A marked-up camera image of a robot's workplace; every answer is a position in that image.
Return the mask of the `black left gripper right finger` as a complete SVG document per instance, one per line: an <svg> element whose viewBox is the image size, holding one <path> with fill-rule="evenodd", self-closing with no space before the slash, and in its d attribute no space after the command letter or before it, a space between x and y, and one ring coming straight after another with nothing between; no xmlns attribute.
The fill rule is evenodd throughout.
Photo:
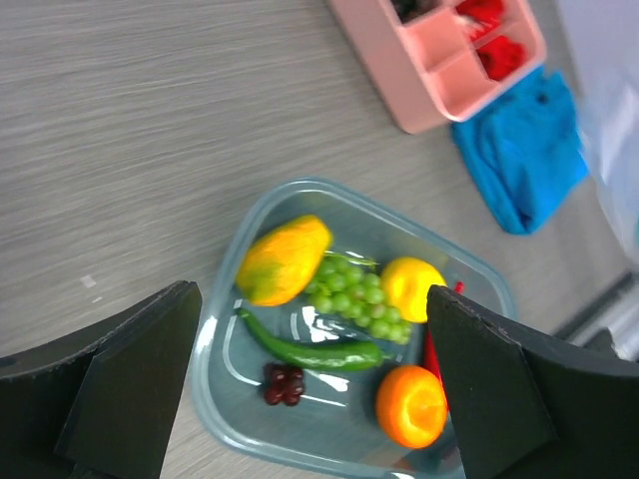
<svg viewBox="0 0 639 479"><path fill-rule="evenodd" d="M637 364L445 286L427 316L466 477L637 477Z"/></svg>

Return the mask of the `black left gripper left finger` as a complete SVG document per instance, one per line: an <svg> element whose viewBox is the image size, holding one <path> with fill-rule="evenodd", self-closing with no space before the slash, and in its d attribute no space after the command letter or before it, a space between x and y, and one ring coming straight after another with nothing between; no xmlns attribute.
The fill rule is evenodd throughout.
<svg viewBox="0 0 639 479"><path fill-rule="evenodd" d="M202 308L177 281L1 359L4 478L157 478Z"/></svg>

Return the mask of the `orange tangerine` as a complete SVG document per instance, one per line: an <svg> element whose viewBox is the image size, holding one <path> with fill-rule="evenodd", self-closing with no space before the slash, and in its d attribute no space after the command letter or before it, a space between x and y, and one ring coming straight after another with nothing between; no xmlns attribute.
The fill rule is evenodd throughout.
<svg viewBox="0 0 639 479"><path fill-rule="evenodd" d="M442 434L448 406L440 380L417 365L402 365L386 375L375 398L381 430L396 444L421 449Z"/></svg>

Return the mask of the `yellow green mango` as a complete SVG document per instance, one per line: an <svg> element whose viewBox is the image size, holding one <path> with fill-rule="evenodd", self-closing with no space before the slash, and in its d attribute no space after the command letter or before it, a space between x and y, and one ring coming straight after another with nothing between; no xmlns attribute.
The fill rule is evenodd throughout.
<svg viewBox="0 0 639 479"><path fill-rule="evenodd" d="M319 217L298 217L255 241L236 286L254 305L285 304L309 284L331 243L332 233Z"/></svg>

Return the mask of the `clear zip top bag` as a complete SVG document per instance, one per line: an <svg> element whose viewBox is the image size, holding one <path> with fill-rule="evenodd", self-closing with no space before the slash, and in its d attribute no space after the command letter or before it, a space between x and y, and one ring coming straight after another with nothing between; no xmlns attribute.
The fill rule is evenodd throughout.
<svg viewBox="0 0 639 479"><path fill-rule="evenodd" d="M638 263L638 75L605 73L579 109L582 156L600 208L626 257Z"/></svg>

